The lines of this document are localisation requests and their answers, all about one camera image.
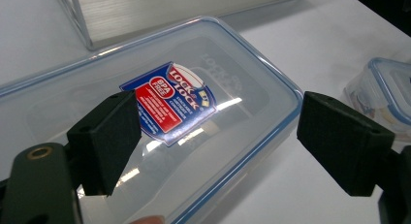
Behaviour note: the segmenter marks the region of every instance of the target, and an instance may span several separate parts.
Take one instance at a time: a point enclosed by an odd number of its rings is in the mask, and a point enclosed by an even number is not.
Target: plastic food container
[[[373,58],[345,94],[355,110],[411,143],[411,64]]]
[[[283,0],[60,0],[90,50],[189,17],[223,16]]]
[[[138,94],[149,110],[163,104],[160,98],[172,99],[172,109],[159,111],[186,110],[188,116],[196,98],[196,110],[208,112],[161,126],[164,136],[173,133],[170,139],[146,128],[112,196],[85,197],[78,190],[85,223],[130,223],[151,214],[164,215],[167,223],[199,222],[289,136],[302,100],[300,90],[226,24],[190,19],[1,87],[0,179],[8,177],[20,151],[66,144],[69,128],[129,85],[147,87]],[[159,112],[150,113],[154,120],[146,123],[159,121]]]

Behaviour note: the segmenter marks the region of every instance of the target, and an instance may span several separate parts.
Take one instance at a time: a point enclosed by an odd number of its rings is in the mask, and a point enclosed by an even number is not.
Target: small plastic container
[[[411,64],[373,58],[345,88],[350,105],[411,143]]]

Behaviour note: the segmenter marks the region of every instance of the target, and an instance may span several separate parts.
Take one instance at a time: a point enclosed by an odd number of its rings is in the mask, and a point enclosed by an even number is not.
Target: white table
[[[223,19],[303,90],[335,98],[371,57],[411,63],[411,38],[357,0],[294,0]],[[88,53],[57,0],[0,0],[0,84]],[[346,195],[294,131],[205,223],[379,223],[380,194]]]

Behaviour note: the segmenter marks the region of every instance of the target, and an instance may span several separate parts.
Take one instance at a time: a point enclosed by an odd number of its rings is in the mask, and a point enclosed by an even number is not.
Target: container lid
[[[195,96],[188,83],[196,87]],[[179,99],[167,105],[188,127],[166,141],[149,136],[155,125],[147,125],[112,196],[83,197],[79,189],[85,223],[127,223],[151,214],[186,221],[265,147],[288,136],[302,100],[291,81],[221,20],[190,19],[0,87],[0,119],[7,123],[0,131],[0,179],[25,148],[66,144],[68,129],[130,84],[148,87],[146,94],[138,90],[140,97],[156,93],[165,100],[166,88],[174,87]],[[181,113],[189,114],[190,97],[200,99],[198,109],[211,109],[184,122]],[[163,104],[157,98],[145,99],[149,110]],[[167,135],[172,127],[161,129]]]
[[[393,115],[411,125],[411,64],[373,58],[368,68],[380,85]]]

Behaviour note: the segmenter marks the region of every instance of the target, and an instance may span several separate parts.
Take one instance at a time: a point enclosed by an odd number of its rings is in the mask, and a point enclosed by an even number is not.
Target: product label
[[[170,146],[217,111],[204,82],[189,69],[166,63],[120,85],[136,90],[142,130]]]

